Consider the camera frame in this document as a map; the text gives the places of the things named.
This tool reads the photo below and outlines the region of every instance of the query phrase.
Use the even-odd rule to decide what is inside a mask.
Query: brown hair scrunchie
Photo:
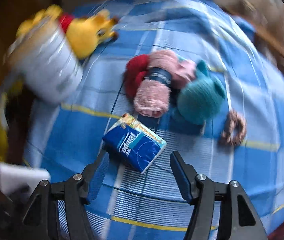
[[[237,129],[238,133],[232,138],[232,132]],[[225,123],[224,131],[221,133],[220,142],[230,146],[240,145],[246,135],[246,120],[235,110],[230,110],[227,121]]]

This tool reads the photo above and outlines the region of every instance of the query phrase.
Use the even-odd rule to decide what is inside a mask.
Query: blue gripper pad
[[[89,183],[89,192],[87,196],[89,202],[92,202],[98,196],[106,171],[109,167],[109,162],[109,154],[105,153]]]
[[[192,201],[191,184],[173,152],[170,155],[170,166],[182,198],[190,204]]]

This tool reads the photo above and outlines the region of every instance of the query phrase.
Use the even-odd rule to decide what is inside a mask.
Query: tissue packet
[[[103,140],[142,174],[166,147],[166,141],[128,113],[112,125]]]

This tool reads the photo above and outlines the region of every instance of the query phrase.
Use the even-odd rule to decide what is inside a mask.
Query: silver bolt
[[[80,180],[82,178],[82,174],[75,174],[74,176],[73,176],[73,179],[75,179],[75,180]]]
[[[238,187],[238,182],[237,182],[236,180],[232,180],[232,181],[231,181],[231,185],[232,185],[233,187]]]
[[[48,184],[48,181],[46,179],[40,181],[40,185],[42,187],[45,187],[47,184]]]
[[[206,180],[206,176],[205,176],[204,174],[199,174],[199,175],[197,175],[197,178],[198,178],[199,180]]]

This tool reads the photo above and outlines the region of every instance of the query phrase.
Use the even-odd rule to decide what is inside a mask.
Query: blue and white bedsheet
[[[106,8],[121,18],[119,38],[98,46],[83,62],[77,91],[58,108],[36,102],[25,159],[46,168],[52,181],[62,181],[92,163],[102,136],[125,112],[135,116],[123,90],[125,65],[135,55],[172,49],[198,62],[205,60],[221,80],[227,100],[204,136],[179,127],[171,109],[160,119],[138,119],[167,141],[167,148],[141,175],[111,158],[98,197],[87,207],[101,239],[183,239],[192,206],[180,195],[169,165],[178,150],[186,163],[214,181],[238,180],[270,233],[284,221],[284,77],[215,4],[203,0],[108,0],[80,7],[76,17]],[[246,141],[221,147],[218,138],[229,109],[247,119]],[[60,222],[67,238],[64,203]],[[219,212],[214,211],[210,239],[216,237]]]

